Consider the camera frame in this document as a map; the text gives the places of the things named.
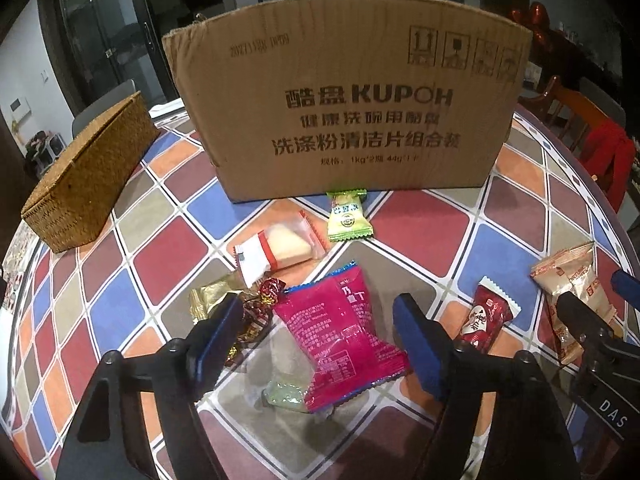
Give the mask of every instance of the basket lid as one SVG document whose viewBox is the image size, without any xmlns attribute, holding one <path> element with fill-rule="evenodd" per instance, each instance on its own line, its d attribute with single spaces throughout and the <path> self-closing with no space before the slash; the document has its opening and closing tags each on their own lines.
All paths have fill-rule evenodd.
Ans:
<svg viewBox="0 0 640 480">
<path fill-rule="evenodd" d="M 62 152 L 60 158 L 53 163 L 53 166 L 49 168 L 49 171 L 44 174 L 42 179 L 36 185 L 31 192 L 31 195 L 25 202 L 22 208 L 22 215 L 24 215 L 29 209 L 38 204 L 46 195 L 55 187 L 55 185 L 62 179 L 69 168 L 74 164 L 76 160 L 82 155 L 85 149 L 94 141 L 94 139 L 100 135 L 114 120 L 119 116 L 125 108 L 132 105 L 135 101 L 141 100 L 142 95 L 140 92 L 123 99 L 117 104 L 114 104 L 111 108 L 103 111 L 94 120 L 92 120 L 82 130 L 78 136 L 66 147 L 66 150 Z"/>
</svg>

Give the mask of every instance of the gray chair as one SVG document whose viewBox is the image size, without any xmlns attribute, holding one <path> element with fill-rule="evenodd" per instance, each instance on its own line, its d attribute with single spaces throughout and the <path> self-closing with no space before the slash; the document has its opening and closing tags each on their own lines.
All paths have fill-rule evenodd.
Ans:
<svg viewBox="0 0 640 480">
<path fill-rule="evenodd" d="M 613 121 L 623 128 L 626 126 L 626 114 L 613 97 L 607 94 L 593 81 L 585 77 L 580 78 L 580 93 L 606 113 Z"/>
<path fill-rule="evenodd" d="M 136 93 L 136 84 L 133 79 L 127 79 L 113 90 L 109 90 L 97 101 L 82 110 L 71 123 L 71 135 L 75 139 L 84 128 L 102 112 L 108 110 L 113 105 Z"/>
</svg>

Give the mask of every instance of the red cloth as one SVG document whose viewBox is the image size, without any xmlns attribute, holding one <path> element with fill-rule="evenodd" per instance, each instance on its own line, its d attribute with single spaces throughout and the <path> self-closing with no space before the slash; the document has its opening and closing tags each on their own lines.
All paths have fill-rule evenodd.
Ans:
<svg viewBox="0 0 640 480">
<path fill-rule="evenodd" d="M 584 141 L 580 162 L 590 175 L 598 177 L 613 210 L 618 212 L 636 156 L 634 142 L 611 119 L 592 130 Z"/>
</svg>

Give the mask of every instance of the fragile symbol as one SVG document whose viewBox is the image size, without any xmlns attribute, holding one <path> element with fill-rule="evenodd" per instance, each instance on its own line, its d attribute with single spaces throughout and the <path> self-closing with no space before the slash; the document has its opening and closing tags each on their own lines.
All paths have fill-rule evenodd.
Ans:
<svg viewBox="0 0 640 480">
<path fill-rule="evenodd" d="M 472 72 L 491 77 L 494 74 L 495 61 L 498 57 L 498 44 L 493 41 L 480 40 L 476 42 L 476 54 Z"/>
<path fill-rule="evenodd" d="M 466 34 L 447 32 L 444 41 L 444 53 L 442 54 L 442 66 L 464 70 L 466 59 L 469 56 L 470 38 Z"/>
<path fill-rule="evenodd" d="M 513 83 L 516 81 L 518 73 L 518 63 L 520 62 L 520 51 L 514 48 L 504 48 L 502 59 L 498 68 L 498 81 Z"/>
<path fill-rule="evenodd" d="M 438 47 L 438 31 L 435 28 L 409 27 L 409 64 L 434 66 Z"/>
</svg>

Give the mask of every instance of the wooden chair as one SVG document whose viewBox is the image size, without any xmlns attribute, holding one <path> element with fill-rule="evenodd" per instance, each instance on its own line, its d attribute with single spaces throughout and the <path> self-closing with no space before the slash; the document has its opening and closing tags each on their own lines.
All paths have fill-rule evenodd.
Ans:
<svg viewBox="0 0 640 480">
<path fill-rule="evenodd" d="M 549 110 L 554 101 L 558 101 L 559 104 L 550 114 L 550 118 L 548 118 L 550 113 Z M 570 148 L 571 151 L 576 149 L 590 130 L 600 126 L 606 119 L 608 119 L 607 115 L 602 110 L 600 110 L 580 92 L 563 87 L 560 82 L 560 78 L 557 75 L 553 76 L 549 80 L 545 91 L 541 95 L 532 98 L 519 97 L 518 102 L 549 127 L 556 122 L 558 114 L 562 109 L 565 106 L 568 107 L 571 110 L 571 116 L 564 125 L 562 132 L 558 135 L 560 140 L 564 138 L 567 132 L 574 125 L 576 118 L 581 119 L 584 126 L 580 130 L 578 136 L 575 137 Z"/>
</svg>

